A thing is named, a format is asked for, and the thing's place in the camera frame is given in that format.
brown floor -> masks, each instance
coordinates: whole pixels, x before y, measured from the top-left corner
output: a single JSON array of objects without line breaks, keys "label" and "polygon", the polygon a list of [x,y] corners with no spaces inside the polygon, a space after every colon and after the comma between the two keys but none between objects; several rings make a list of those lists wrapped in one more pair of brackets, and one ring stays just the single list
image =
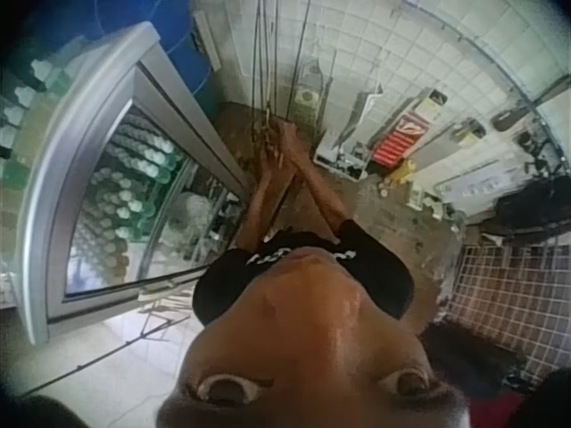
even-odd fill
[{"label": "brown floor", "polygon": [[[242,105],[228,103],[215,125],[236,156],[241,166],[252,172],[252,142],[250,138],[251,112]],[[310,146],[308,138],[303,141]],[[295,230],[310,230],[324,238],[335,239],[325,220],[319,214],[310,192],[294,170],[285,165],[283,171],[272,182],[267,214],[273,218],[279,203],[286,195],[284,204],[273,223],[274,229],[292,227]],[[336,177],[323,170],[334,189],[342,195],[356,221],[380,243],[395,252],[415,279],[415,298],[404,321],[417,333],[434,319],[437,311],[441,280],[434,280],[435,271],[443,262],[446,246],[452,233],[445,223],[431,218],[427,212],[418,213],[404,205],[408,189],[406,186],[393,189],[389,197],[378,195],[379,177],[369,177],[359,183]]]}]

person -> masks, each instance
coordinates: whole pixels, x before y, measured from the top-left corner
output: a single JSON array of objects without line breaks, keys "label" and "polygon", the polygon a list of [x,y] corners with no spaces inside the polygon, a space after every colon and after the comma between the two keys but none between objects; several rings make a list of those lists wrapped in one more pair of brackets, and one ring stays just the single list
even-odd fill
[{"label": "person", "polygon": [[462,394],[436,379],[399,319],[414,284],[402,261],[365,233],[296,137],[279,122],[293,163],[338,243],[310,232],[263,242],[262,174],[236,247],[194,290],[204,324],[157,425],[171,427],[469,426]]}]

white tile wall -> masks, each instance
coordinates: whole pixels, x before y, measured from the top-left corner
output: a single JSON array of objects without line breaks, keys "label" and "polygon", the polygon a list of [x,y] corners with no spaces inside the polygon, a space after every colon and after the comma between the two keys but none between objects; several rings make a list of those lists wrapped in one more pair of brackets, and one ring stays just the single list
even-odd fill
[{"label": "white tile wall", "polygon": [[[273,10],[274,0],[269,0]],[[425,144],[452,121],[479,119],[487,128],[486,141],[493,150],[476,144],[460,151],[455,161],[422,171],[418,179],[430,187],[462,173],[478,160],[491,159],[498,150],[519,153],[511,142],[517,128],[498,135],[490,117],[510,107],[517,97],[510,83],[468,41],[443,29],[429,16],[406,5],[418,4],[458,29],[490,55],[530,97],[552,80],[569,72],[569,27],[554,15],[546,2],[534,0],[314,0],[304,52],[316,54],[327,72],[335,49],[335,80],[326,108],[324,125],[343,127],[360,90],[371,88],[371,71],[378,75],[385,95],[378,108],[387,115],[408,96],[429,86],[449,96],[442,117],[421,140]],[[220,44],[223,71],[220,79],[229,100],[249,104],[252,73],[253,11],[256,0],[199,0],[205,9],[215,41]],[[280,92],[287,94],[293,75],[306,3],[282,1],[280,21]],[[285,103],[278,110],[283,114]],[[545,116],[552,114],[547,110]],[[385,116],[378,116],[378,126]],[[568,120],[557,114],[548,119],[554,134],[568,141]]]}]

nose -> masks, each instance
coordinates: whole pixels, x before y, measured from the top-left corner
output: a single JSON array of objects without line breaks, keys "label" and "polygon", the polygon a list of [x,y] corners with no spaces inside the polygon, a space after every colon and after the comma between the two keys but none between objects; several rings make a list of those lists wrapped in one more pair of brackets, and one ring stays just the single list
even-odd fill
[{"label": "nose", "polygon": [[345,365],[351,355],[363,291],[331,263],[308,256],[296,275],[283,275],[266,290],[269,322],[281,355],[315,379]]}]

appliance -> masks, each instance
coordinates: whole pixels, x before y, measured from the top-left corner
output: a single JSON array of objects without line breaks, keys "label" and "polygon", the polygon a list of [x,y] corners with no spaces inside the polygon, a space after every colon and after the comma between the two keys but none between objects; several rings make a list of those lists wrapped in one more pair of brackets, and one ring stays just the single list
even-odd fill
[{"label": "appliance", "polygon": [[64,47],[49,61],[67,86],[25,112],[3,271],[33,343],[192,286],[244,213],[244,172],[159,41],[144,22]]}]

